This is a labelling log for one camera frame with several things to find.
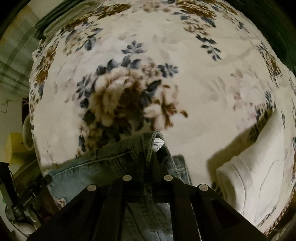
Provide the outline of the folded white pants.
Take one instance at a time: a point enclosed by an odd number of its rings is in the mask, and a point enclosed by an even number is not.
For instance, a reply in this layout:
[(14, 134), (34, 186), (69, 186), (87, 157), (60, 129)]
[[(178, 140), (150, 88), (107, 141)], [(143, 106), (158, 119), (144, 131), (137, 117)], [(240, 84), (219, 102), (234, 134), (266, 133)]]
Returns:
[(275, 110), (257, 140), (216, 170), (223, 198), (257, 226), (280, 196), (285, 162), (284, 127)]

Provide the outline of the folded grey-blue jeans stack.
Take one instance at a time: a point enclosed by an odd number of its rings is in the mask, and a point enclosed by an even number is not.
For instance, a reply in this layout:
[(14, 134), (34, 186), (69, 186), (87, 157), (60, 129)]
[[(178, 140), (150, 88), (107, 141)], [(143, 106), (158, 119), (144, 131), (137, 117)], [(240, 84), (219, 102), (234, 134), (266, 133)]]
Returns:
[(38, 40), (45, 39), (70, 20), (96, 8), (99, 4), (100, 1), (62, 1), (36, 23), (34, 37)]

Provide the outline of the green striped curtain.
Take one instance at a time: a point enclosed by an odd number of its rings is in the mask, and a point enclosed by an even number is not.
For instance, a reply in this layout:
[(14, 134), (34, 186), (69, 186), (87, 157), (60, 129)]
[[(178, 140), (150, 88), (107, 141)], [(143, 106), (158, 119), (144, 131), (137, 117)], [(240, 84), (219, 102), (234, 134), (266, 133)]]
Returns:
[(37, 21), (34, 13), (18, 14), (1, 38), (1, 88), (17, 95), (29, 93)]

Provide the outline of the blue denim ripped shorts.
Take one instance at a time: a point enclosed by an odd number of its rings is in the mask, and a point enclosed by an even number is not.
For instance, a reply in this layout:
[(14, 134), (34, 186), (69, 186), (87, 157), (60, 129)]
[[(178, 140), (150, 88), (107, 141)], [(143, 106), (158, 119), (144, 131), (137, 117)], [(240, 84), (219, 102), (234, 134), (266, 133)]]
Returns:
[[(64, 207), (90, 184), (105, 186), (124, 175), (146, 174), (153, 157), (169, 175), (185, 184), (192, 183), (184, 157), (172, 156), (162, 134), (150, 132), (84, 154), (51, 170), (50, 194)], [(149, 186), (144, 188), (142, 204), (127, 205), (122, 239), (173, 240), (170, 206), (155, 204)]]

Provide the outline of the floral bed blanket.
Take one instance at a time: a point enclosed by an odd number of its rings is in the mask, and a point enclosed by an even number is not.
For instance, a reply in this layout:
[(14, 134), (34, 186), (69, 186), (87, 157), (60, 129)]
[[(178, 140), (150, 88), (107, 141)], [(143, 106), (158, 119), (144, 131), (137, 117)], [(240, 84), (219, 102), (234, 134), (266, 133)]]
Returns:
[(295, 76), (226, 1), (102, 1), (42, 40), (33, 60), (30, 116), (43, 174), (160, 131), (193, 184), (222, 194), (216, 170), (278, 110), (280, 196), (256, 227), (269, 235), (285, 214), (295, 193)]

